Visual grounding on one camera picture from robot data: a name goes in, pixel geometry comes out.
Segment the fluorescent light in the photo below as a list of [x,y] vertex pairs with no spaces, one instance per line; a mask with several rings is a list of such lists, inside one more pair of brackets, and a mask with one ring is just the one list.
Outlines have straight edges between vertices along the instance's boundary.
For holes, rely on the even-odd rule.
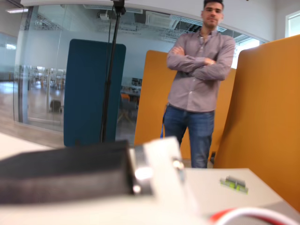
[[6,44],[6,48],[7,48],[7,49],[15,50],[15,49],[16,49],[16,46],[15,46],[15,45],[11,45],[11,44]]
[[22,13],[22,12],[28,12],[27,8],[13,8],[13,9],[7,9],[8,13]]

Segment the small green object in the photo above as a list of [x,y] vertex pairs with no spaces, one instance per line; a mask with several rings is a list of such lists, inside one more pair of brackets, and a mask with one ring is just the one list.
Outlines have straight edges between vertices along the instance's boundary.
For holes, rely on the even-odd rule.
[[227,177],[225,180],[221,179],[220,183],[221,183],[221,185],[227,186],[238,192],[243,192],[243,193],[248,194],[248,188],[246,188],[245,182],[243,182],[241,180],[234,179],[232,177]]

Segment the crossed arms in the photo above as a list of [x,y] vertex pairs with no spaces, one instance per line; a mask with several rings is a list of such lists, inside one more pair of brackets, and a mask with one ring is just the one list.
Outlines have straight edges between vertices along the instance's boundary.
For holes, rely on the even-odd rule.
[[234,55],[235,41],[227,39],[217,61],[205,57],[192,57],[184,53],[184,39],[180,36],[167,58],[168,68],[182,71],[200,80],[223,81],[228,76]]

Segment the gray button-up shirt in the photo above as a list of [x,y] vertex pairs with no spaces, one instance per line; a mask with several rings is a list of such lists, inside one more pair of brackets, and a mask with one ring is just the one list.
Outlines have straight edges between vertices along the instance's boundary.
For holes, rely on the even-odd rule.
[[[177,70],[169,94],[169,104],[190,112],[211,112],[216,109],[220,82],[229,74],[235,41],[213,31],[206,42],[200,32],[181,35],[174,47],[182,47],[185,56],[168,54],[167,65]],[[206,66],[205,58],[216,61]]]

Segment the orange partition panel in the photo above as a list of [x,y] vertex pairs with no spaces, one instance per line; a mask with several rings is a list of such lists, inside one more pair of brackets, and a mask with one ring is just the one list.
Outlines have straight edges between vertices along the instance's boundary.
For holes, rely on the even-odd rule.
[[[169,70],[164,52],[147,52],[142,91],[135,130],[135,144],[142,144],[160,137],[165,106],[176,71]],[[215,132],[210,151],[217,151],[223,133],[233,89],[235,70],[222,82],[216,109]],[[181,153],[184,159],[190,159],[189,136],[186,132]]]
[[300,35],[240,53],[215,168],[250,168],[300,211],[299,62]]

